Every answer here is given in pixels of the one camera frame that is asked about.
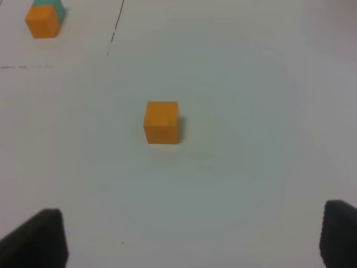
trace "stacked blocks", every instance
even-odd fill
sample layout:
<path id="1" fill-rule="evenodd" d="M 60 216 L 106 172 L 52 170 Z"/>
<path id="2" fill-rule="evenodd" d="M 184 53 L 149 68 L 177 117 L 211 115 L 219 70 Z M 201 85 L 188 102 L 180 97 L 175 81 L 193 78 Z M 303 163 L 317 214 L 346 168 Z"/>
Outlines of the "stacked blocks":
<path id="1" fill-rule="evenodd" d="M 144 119 L 148 143 L 179 143 L 179 105 L 177 102 L 148 102 Z"/>
<path id="2" fill-rule="evenodd" d="M 35 0 L 26 23 L 34 38 L 56 37 L 65 14 L 61 0 Z"/>

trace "black line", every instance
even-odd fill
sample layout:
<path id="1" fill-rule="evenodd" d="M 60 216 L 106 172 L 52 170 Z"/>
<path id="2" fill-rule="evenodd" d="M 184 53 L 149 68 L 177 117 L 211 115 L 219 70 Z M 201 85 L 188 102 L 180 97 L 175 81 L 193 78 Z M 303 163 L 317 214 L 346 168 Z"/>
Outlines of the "black line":
<path id="1" fill-rule="evenodd" d="M 121 15 L 122 15 L 123 6 L 124 6 L 124 0 L 122 1 L 122 6 L 120 7 L 120 12 L 119 12 L 119 15 L 118 15 L 117 23 L 115 24 L 115 28 L 114 28 L 114 32 L 113 32 L 112 40 L 110 41 L 110 44 L 111 44 L 111 43 L 113 42 L 113 40 L 114 40 L 114 36 L 115 36 L 115 32 L 117 31 L 119 19 L 120 19 Z"/>

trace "teal block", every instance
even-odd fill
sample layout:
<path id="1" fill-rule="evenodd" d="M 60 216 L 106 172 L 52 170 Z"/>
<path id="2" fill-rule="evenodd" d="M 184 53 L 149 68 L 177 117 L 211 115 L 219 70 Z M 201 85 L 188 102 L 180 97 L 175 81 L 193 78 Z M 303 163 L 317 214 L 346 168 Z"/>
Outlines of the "teal block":
<path id="1" fill-rule="evenodd" d="M 34 0 L 33 6 L 45 6 L 45 5 L 52 5 L 57 13 L 58 19 L 62 24 L 65 16 L 66 10 L 61 2 L 61 0 Z"/>

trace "orange cube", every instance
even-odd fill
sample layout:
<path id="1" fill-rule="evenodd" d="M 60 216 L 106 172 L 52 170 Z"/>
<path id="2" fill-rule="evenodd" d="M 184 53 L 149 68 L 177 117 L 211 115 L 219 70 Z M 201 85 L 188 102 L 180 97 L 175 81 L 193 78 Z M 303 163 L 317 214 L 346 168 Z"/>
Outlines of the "orange cube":
<path id="1" fill-rule="evenodd" d="M 52 5 L 32 6 L 26 16 L 26 23 L 34 38 L 56 37 L 61 27 Z"/>
<path id="2" fill-rule="evenodd" d="M 148 143 L 179 144 L 179 104 L 148 102 L 144 130 Z"/>

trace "white table surface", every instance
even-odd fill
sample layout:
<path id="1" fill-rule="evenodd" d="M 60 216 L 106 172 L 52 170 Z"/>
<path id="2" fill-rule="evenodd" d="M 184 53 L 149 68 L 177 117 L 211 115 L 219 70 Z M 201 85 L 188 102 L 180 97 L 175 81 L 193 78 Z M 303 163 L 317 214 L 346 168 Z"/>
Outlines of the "white table surface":
<path id="1" fill-rule="evenodd" d="M 68 268 L 323 267 L 325 202 L 357 205 L 357 2 L 125 0 L 110 45 L 121 4 L 34 40 L 3 0 L 0 237 L 60 208 Z M 178 146 L 146 143 L 161 100 Z"/>

